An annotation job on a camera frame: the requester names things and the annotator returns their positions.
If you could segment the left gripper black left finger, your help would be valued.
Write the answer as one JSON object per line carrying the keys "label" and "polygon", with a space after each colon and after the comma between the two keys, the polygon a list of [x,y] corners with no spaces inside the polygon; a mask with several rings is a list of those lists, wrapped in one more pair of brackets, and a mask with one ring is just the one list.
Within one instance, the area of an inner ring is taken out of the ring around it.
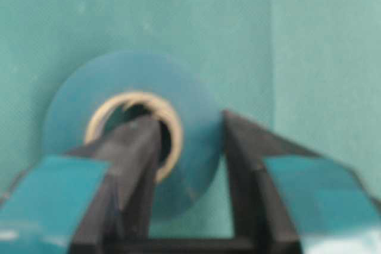
{"label": "left gripper black left finger", "polygon": [[22,172],[1,201],[2,253],[102,253],[148,236],[160,125],[122,124]]}

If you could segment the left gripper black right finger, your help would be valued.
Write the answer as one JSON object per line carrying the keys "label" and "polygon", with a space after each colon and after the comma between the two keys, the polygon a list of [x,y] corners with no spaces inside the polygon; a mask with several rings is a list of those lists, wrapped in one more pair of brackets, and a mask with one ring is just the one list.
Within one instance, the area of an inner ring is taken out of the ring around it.
{"label": "left gripper black right finger", "polygon": [[233,221],[262,253],[379,253],[380,200],[353,168],[223,112]]}

